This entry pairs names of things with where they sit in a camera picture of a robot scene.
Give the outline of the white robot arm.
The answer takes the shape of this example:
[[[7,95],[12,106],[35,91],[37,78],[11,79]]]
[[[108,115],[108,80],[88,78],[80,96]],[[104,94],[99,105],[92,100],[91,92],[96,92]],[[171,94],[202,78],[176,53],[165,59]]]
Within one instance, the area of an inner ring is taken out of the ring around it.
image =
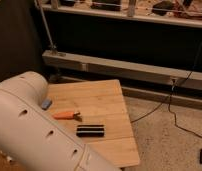
[[[47,92],[36,72],[0,82],[0,150],[28,171],[120,171],[41,108]]]

